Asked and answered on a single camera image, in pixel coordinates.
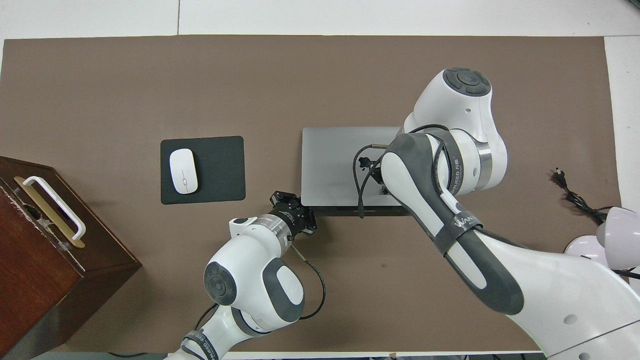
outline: white handle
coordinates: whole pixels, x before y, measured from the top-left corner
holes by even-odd
[[[38,184],[40,184],[40,186],[42,186],[42,188],[58,204],[58,206],[62,209],[62,211],[64,211],[67,214],[67,216],[71,218],[71,221],[73,221],[74,224],[78,227],[78,230],[76,231],[75,235],[73,235],[73,240],[80,239],[82,235],[84,235],[84,232],[86,231],[84,222],[82,222],[82,220],[80,220],[80,218],[76,215],[76,213],[74,213],[73,210],[71,210],[71,208],[67,205],[67,203],[60,198],[60,196],[56,193],[56,190],[53,190],[53,188],[47,183],[47,181],[45,181],[45,179],[42,179],[39,176],[29,176],[22,184],[26,186],[30,186],[31,184],[33,184],[34,181],[36,181]]]

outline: brown mat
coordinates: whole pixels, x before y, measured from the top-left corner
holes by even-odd
[[[485,228],[561,252],[596,226],[549,181],[563,167],[590,204],[620,204],[602,38],[179,36],[8,40],[0,154],[55,167],[144,267],[67,343],[172,352],[211,301],[209,258],[227,222],[300,193],[306,126],[399,126],[445,67],[493,83],[509,151],[496,188],[461,202]],[[160,141],[240,135],[246,199],[164,206]],[[328,298],[311,320],[243,351],[536,350],[458,279],[410,217],[319,218],[298,247]],[[291,253],[311,312],[314,273]]]

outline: cable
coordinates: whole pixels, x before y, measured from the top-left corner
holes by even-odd
[[[633,279],[640,280],[640,274],[636,274],[634,272],[631,272],[631,270],[613,270],[613,269],[611,269],[611,271],[613,271],[614,273],[616,273],[618,275],[631,277]]]
[[[200,322],[202,322],[202,319],[204,319],[205,316],[207,316],[207,314],[213,310],[213,309],[217,309],[219,306],[219,304],[213,304],[209,309],[207,309],[207,311],[205,311],[202,316],[198,319],[198,322],[196,323],[196,325],[193,327],[193,330],[198,330],[198,328],[200,327]]]
[[[440,142],[433,156],[433,162],[431,163],[431,173],[433,174],[433,184],[436,186],[438,196],[442,195],[442,192],[443,192],[442,187],[440,186],[440,178],[438,177],[438,161],[440,160],[440,153],[442,152],[443,149],[444,149],[444,143]]]
[[[409,131],[408,134],[417,133],[418,131],[427,129],[429,127],[437,127],[439,129],[443,129],[443,130],[449,131],[449,128],[446,127],[446,126],[442,126],[442,125],[438,125],[438,124],[428,124],[428,125],[423,125],[423,126],[420,126],[420,127],[416,127],[415,129]]]
[[[587,202],[575,192],[569,190],[569,187],[566,185],[566,179],[564,178],[564,171],[556,168],[556,171],[553,173],[553,180],[556,182],[558,186],[566,191],[565,199],[568,202],[574,204],[578,209],[580,209],[585,214],[591,216],[591,218],[598,224],[602,224],[605,220],[607,220],[607,213],[603,213],[602,210],[607,210],[613,208],[613,206],[605,206],[604,208],[593,209],[591,206],[587,204]]]
[[[386,148],[387,148],[386,145],[372,143],[370,145],[366,145],[362,147],[360,150],[358,150],[358,152],[356,152],[355,156],[353,156],[353,164],[351,165],[351,168],[353,169],[353,180],[356,183],[356,191],[358,192],[358,215],[360,216],[360,218],[364,218],[364,204],[362,202],[362,193],[364,193],[364,186],[367,184],[367,180],[369,180],[369,177],[371,176],[371,171],[374,168],[376,168],[378,164],[380,164],[382,157],[378,158],[378,160],[376,160],[373,166],[369,168],[367,175],[364,177],[364,180],[362,181],[362,186],[360,186],[360,184],[358,183],[358,173],[356,172],[356,161],[358,160],[358,156],[367,149],[386,149]]]
[[[148,352],[138,352],[137,354],[131,354],[131,355],[116,354],[114,352],[108,352],[107,354],[115,356],[115,357],[136,357],[136,356],[148,354]]]
[[[318,279],[320,279],[320,283],[322,284],[322,300],[320,300],[320,305],[318,305],[317,309],[313,313],[310,313],[309,315],[300,317],[300,320],[306,320],[306,319],[312,318],[316,314],[318,314],[320,312],[320,309],[322,309],[322,307],[324,306],[324,300],[326,299],[326,285],[324,284],[324,279],[322,278],[322,275],[320,274],[320,271],[309,260],[305,259],[305,257],[302,256],[300,251],[298,251],[298,249],[296,249],[296,247],[293,246],[293,244],[291,245],[291,248],[302,259],[302,261],[304,261],[308,266],[311,266],[311,268],[314,269],[314,271],[318,275]]]

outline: white table surface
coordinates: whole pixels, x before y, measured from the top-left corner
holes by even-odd
[[[626,0],[0,0],[0,40],[187,34],[603,36],[620,197],[640,211],[640,10]],[[397,355],[438,354],[446,353]],[[225,359],[387,355],[231,352]]]

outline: white computer mouse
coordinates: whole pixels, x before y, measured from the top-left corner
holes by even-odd
[[[178,149],[169,155],[169,169],[175,191],[188,194],[198,189],[196,164],[193,152],[189,149]]]

